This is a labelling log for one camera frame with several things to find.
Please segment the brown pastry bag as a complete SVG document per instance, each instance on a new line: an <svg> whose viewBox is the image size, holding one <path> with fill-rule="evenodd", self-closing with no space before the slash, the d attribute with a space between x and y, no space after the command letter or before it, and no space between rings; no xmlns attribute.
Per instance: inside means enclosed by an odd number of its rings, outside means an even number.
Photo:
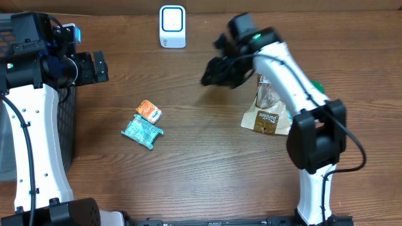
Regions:
<svg viewBox="0 0 402 226"><path fill-rule="evenodd" d="M257 75L254 102L242 117L241 126L268 135L287 136L292 121L286 113L286 104L280 99L269 80Z"/></svg>

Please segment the orange snack packet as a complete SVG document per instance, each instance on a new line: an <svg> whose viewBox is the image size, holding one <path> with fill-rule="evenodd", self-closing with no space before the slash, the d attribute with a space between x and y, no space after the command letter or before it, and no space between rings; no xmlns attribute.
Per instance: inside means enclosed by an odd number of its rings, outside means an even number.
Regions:
<svg viewBox="0 0 402 226"><path fill-rule="evenodd" d="M161 109L148 100L143 100L136 108L136 111L152 124L156 124L163 115Z"/></svg>

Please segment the teal white snack packet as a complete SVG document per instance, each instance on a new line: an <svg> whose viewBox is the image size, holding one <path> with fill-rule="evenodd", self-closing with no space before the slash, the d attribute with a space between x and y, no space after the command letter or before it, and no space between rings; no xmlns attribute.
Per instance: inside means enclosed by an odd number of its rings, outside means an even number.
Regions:
<svg viewBox="0 0 402 226"><path fill-rule="evenodd" d="M124 131L121 131L121 134L152 150L155 139L164 132L139 114L135 114L134 119L129 122Z"/></svg>

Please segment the green lid jar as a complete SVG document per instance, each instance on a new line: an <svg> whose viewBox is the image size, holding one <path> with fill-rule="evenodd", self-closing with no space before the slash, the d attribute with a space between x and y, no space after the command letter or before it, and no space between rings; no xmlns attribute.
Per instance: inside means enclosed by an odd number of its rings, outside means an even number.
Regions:
<svg viewBox="0 0 402 226"><path fill-rule="evenodd" d="M316 81L316 80L313 80L313 81L311 81L311 83L312 83L313 86L314 86L316 89L318 89L322 94L325 93L325 89L324 89L323 85L322 85L320 82L318 82L318 81Z"/></svg>

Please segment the green white tissue pack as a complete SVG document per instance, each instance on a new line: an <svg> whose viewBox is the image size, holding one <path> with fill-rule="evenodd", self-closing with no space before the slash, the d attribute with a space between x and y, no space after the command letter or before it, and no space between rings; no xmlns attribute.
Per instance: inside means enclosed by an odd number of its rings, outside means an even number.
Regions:
<svg viewBox="0 0 402 226"><path fill-rule="evenodd" d="M287 113L287 116L288 116L289 120L293 121L293 117L291 116L291 113L290 113L290 111L288 109L286 109L286 113Z"/></svg>

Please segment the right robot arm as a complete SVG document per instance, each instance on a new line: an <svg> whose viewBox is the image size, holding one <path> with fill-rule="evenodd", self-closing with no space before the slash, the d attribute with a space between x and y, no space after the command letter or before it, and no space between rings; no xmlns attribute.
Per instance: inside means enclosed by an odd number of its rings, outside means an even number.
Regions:
<svg viewBox="0 0 402 226"><path fill-rule="evenodd" d="M227 27L231 37L221 35L214 42L221 54L208 62L202 85L234 89L250 71L260 73L293 120L286 149L300 170L300 201L291 223L347 225L349 218L336 217L330 209L332 177L346 145L343 103L329 100L309 81L274 28L259 29L248 13L233 17Z"/></svg>

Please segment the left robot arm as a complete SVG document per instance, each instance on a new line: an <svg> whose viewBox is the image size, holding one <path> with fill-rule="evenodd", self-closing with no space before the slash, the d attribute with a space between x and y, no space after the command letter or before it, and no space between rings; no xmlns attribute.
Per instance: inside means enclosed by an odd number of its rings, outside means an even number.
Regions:
<svg viewBox="0 0 402 226"><path fill-rule="evenodd" d="M1 15L1 100L16 158L15 213L2 225L126 225L121 212L76 200L63 167L58 135L61 89L108 81L101 51L76 51L74 24L46 13Z"/></svg>

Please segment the grey plastic basket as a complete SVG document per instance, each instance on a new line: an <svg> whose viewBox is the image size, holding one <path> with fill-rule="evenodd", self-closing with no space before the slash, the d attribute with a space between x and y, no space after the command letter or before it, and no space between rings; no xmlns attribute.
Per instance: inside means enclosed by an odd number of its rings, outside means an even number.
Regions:
<svg viewBox="0 0 402 226"><path fill-rule="evenodd" d="M12 44L13 37L10 30L11 15L1 14L1 54L7 52L7 47ZM77 89L69 87L61 89L58 98L65 100L58 107L58 134L62 150L63 167L65 171L70 169L73 155L73 137L75 129L75 106ZM1 104L1 181L14 181L17 178L14 146L12 141L11 123L8 119L5 105Z"/></svg>

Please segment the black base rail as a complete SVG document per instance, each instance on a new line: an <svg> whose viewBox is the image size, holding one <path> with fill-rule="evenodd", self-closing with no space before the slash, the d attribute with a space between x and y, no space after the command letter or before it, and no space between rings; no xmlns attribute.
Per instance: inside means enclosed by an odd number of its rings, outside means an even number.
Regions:
<svg viewBox="0 0 402 226"><path fill-rule="evenodd" d="M163 222L162 220L132 221L134 226L302 226L306 225L298 217L268 217L266 219L242 219L242 220L186 220Z"/></svg>

